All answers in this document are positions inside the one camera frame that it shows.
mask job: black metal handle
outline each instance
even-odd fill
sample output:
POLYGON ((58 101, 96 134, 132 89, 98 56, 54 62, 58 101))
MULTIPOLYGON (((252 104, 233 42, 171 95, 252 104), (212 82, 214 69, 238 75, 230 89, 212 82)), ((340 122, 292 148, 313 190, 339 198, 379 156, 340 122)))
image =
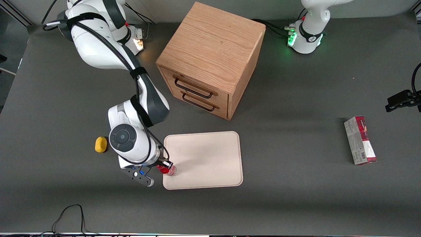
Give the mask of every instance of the black metal handle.
POLYGON ((177 87, 180 87, 181 89, 184 89, 184 90, 186 90, 186 91, 188 91, 188 92, 191 92, 191 93, 193 93, 193 94, 195 94, 195 95, 198 95, 198 96, 200 96, 200 97, 202 97, 202 98, 209 99, 209 98, 213 95, 213 93, 212 93, 212 92, 211 92, 208 96, 206 96, 206 95, 204 95, 204 94, 201 94, 201 93, 199 93, 199 92, 195 92, 195 91, 193 91, 193 90, 191 90, 191 89, 189 89, 189 88, 187 88, 187 87, 185 87, 185 86, 182 86, 182 85, 180 85, 180 84, 177 84, 177 81, 179 81, 179 79, 178 79, 178 78, 176 78, 176 80, 174 81, 174 83, 175 83, 175 85, 176 85, 177 87))
POLYGON ((186 96, 186 93, 183 93, 183 100, 184 100, 185 102, 190 103, 190 104, 192 104, 192 105, 195 105, 195 106, 197 106, 197 107, 199 107, 199 108, 201 108, 201 109, 204 109, 204 110, 206 110, 206 111, 208 111, 208 112, 212 112, 212 111, 214 111, 214 110, 215 110, 215 108, 216 108, 216 106, 212 106, 212 108, 211 108, 211 109, 208 109, 208 108, 203 107, 203 106, 201 106, 201 105, 199 105, 199 104, 197 104, 197 103, 195 103, 195 102, 193 102, 193 101, 191 101, 191 100, 188 100, 188 99, 184 98, 185 96, 186 96))

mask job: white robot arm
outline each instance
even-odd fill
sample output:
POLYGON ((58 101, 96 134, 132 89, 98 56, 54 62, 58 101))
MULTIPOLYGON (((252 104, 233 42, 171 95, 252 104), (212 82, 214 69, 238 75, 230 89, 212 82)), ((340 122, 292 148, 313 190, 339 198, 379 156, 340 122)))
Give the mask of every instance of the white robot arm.
POLYGON ((330 20, 329 7, 353 0, 301 0, 308 13, 304 20, 290 24, 288 45, 301 54, 309 54, 320 45, 323 30, 330 20))
POLYGON ((164 158, 165 148, 150 137, 147 128, 164 121, 170 109, 133 52, 115 39, 113 33, 119 25, 110 12, 120 12, 124 18, 121 4, 123 0, 70 0, 66 17, 47 25, 59 24, 63 35, 74 42, 80 57, 90 66, 128 70, 136 81, 136 95, 108 111, 109 143, 118 154, 120 167, 128 169, 126 174, 136 174, 137 181, 152 186, 147 171, 156 165, 170 169, 172 162, 164 158), (114 10, 105 7, 107 2, 113 2, 114 10))

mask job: table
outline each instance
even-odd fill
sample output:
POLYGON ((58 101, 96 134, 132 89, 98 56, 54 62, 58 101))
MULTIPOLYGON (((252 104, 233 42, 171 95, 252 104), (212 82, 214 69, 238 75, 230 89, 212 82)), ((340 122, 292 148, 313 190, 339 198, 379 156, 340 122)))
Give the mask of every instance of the table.
MULTIPOLYGON (((275 21, 279 25, 289 21, 275 21)), ((386 99, 410 88, 421 44, 413 13, 332 19, 321 46, 293 52, 269 30, 254 75, 231 121, 171 96, 155 60, 178 24, 150 27, 139 59, 167 98, 167 135, 236 131, 244 182, 238 187, 168 191, 133 182, 113 151, 108 108, 129 99, 122 70, 85 64, 58 31, 30 39, 0 115, 0 229, 49 230, 66 206, 84 207, 95 232, 248 235, 421 233, 420 116, 386 113, 386 99), (366 117, 377 163, 354 166, 343 121, 366 117)), ((78 232, 79 210, 57 226, 78 232)))

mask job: wall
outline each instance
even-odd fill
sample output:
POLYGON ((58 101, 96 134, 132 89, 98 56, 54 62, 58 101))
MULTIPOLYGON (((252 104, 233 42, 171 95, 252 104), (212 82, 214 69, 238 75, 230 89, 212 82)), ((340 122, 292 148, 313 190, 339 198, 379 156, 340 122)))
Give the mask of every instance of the wall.
MULTIPOLYGON (((34 23, 40 24, 52 0, 9 0, 34 23)), ((260 19, 293 19, 302 10, 299 0, 199 0, 200 2, 243 16, 260 19)), ((417 0, 355 0, 331 7, 333 18, 392 16, 409 10, 417 0)), ((195 0, 127 0, 137 11, 156 22, 180 22, 195 0)), ((47 21, 55 20, 66 8, 66 0, 58 0, 47 21)), ((140 23, 126 8, 127 21, 140 23)))

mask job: velcro strap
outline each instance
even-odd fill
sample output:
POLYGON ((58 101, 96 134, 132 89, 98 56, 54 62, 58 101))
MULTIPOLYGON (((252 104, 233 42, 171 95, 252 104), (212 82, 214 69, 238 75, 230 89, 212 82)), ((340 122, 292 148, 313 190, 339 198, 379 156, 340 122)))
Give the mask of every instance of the velcro strap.
POLYGON ((140 119, 143 121, 143 124, 146 127, 152 127, 153 124, 149 115, 146 113, 145 109, 137 102, 136 95, 130 98, 130 102, 133 105, 133 108, 136 110, 137 114, 140 115, 140 119))
POLYGON ((137 68, 133 69, 130 72, 130 75, 132 76, 133 79, 136 80, 137 76, 140 75, 140 74, 143 74, 143 73, 148 73, 148 72, 146 71, 146 69, 144 67, 140 66, 140 67, 137 67, 137 68))
POLYGON ((83 20, 93 20, 95 18, 101 19, 101 20, 105 21, 105 23, 107 22, 105 20, 105 18, 102 17, 101 15, 99 15, 97 13, 93 13, 93 12, 87 12, 87 13, 82 13, 78 16, 75 16, 75 17, 72 17, 72 18, 68 19, 66 24, 67 24, 67 27, 69 29, 71 29, 76 22, 80 22, 80 21, 83 21, 83 20))

